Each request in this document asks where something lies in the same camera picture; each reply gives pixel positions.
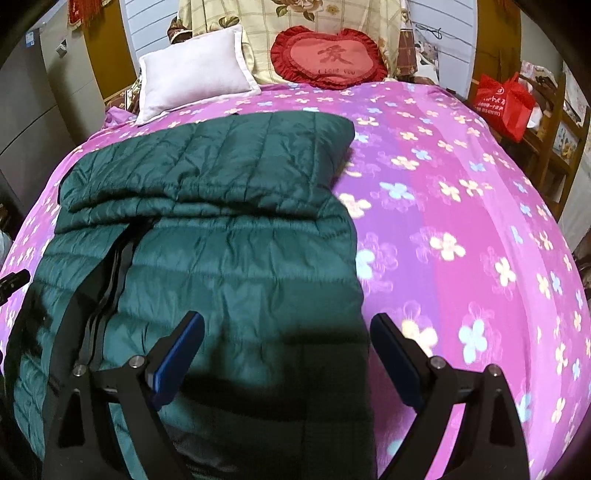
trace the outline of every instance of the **floral quilt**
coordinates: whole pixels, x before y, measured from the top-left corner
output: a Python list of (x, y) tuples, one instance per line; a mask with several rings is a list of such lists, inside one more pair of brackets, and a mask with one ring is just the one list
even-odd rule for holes
[[(368, 83), (341, 92), (286, 84), (255, 98), (194, 105), (143, 127), (95, 134), (53, 173), (1, 274), (34, 273), (53, 236), (61, 178), (86, 152), (188, 122), (277, 110), (335, 113), (355, 123), (334, 187), (358, 233), (367, 322), (386, 312), (427, 355), (457, 368), (500, 365), (527, 437), (532, 479), (568, 447), (591, 395), (591, 320), (570, 251), (544, 202), (477, 114), (434, 86)], [(27, 287), (0, 310), (0, 349)], [(378, 469), (414, 419), (370, 358)], [(452, 451), (457, 408), (428, 478)]]

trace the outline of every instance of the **red bag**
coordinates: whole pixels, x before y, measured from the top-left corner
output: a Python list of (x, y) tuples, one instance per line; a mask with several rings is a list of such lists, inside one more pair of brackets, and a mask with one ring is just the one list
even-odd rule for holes
[(535, 99), (513, 75), (505, 83), (483, 74), (474, 98), (474, 110), (503, 137), (520, 142), (535, 107)]

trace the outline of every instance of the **chinese character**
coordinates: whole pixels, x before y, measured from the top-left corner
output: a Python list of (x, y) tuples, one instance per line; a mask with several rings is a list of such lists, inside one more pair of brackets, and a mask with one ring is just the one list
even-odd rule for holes
[(341, 47), (340, 45), (332, 45), (331, 47), (324, 48), (318, 52), (318, 55), (326, 54), (326, 57), (320, 59), (320, 63), (326, 63), (328, 61), (339, 61), (341, 63), (346, 63), (347, 65), (352, 65), (353, 62), (349, 60), (345, 60), (341, 54), (346, 50)]

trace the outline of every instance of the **red heart-shaped pillow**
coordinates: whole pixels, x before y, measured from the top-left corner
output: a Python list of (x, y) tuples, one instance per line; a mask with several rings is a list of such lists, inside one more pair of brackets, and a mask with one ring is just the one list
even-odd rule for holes
[(380, 82), (388, 74), (375, 42), (350, 28), (336, 35), (288, 28), (271, 47), (271, 63), (285, 80), (334, 90)]

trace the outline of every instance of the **green down jacket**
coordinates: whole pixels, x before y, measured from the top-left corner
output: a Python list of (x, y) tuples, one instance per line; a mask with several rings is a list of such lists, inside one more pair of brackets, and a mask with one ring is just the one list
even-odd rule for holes
[[(203, 345), (160, 411), (195, 477), (375, 477), (356, 232), (330, 191), (353, 136), (350, 121), (325, 113), (228, 116), (131, 138), (73, 167), (5, 368), (39, 457), (64, 311), (115, 238), (147, 216), (159, 220), (135, 250), (101, 368), (145, 355), (188, 310), (203, 315)], [(112, 414), (143, 479), (120, 407)]]

